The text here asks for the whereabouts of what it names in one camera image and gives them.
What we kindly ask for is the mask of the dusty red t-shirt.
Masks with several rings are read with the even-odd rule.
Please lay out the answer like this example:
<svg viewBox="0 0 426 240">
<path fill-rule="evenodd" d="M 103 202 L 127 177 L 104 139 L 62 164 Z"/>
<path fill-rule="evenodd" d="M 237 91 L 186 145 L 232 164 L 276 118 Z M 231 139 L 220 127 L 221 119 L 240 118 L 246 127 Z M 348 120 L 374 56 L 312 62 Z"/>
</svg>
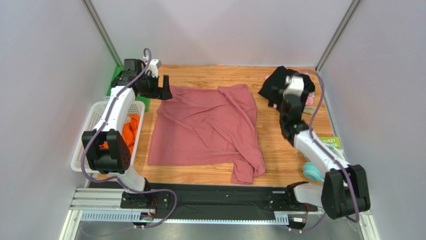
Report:
<svg viewBox="0 0 426 240">
<path fill-rule="evenodd" d="M 245 84 L 216 89 L 172 86 L 157 109 L 148 164 L 232 163 L 230 181 L 251 185 L 267 166 L 256 129 L 257 106 Z"/>
</svg>

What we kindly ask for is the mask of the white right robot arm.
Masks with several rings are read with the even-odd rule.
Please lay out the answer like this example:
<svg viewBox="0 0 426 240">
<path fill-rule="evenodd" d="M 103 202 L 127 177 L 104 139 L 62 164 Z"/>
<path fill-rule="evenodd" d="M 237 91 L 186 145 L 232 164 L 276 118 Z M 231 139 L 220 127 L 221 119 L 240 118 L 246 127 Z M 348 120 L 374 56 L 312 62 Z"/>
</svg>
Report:
<svg viewBox="0 0 426 240">
<path fill-rule="evenodd" d="M 326 146 L 304 120 L 298 94 L 286 93 L 276 86 L 271 90 L 273 106 L 277 101 L 281 134 L 319 170 L 322 186 L 308 182 L 288 185 L 291 200 L 322 208 L 331 219 L 360 220 L 360 213 L 371 207 L 367 174 L 359 165 L 351 165 Z"/>
</svg>

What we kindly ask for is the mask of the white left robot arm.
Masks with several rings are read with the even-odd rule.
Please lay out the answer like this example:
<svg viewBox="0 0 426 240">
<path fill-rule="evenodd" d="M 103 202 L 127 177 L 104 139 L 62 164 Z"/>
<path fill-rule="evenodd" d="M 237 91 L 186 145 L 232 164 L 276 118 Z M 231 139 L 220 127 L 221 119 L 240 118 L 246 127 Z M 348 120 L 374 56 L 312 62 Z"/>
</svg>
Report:
<svg viewBox="0 0 426 240">
<path fill-rule="evenodd" d="M 81 136 L 84 147 L 83 163 L 92 171 L 117 180 L 128 193 L 150 190 L 148 181 L 139 175 L 131 163 L 131 150 L 123 137 L 123 126 L 131 105 L 138 95 L 148 99 L 169 100 L 169 76 L 164 75 L 159 86 L 159 59 L 125 59 L 123 70 L 111 81 L 106 108 L 91 130 Z"/>
</svg>

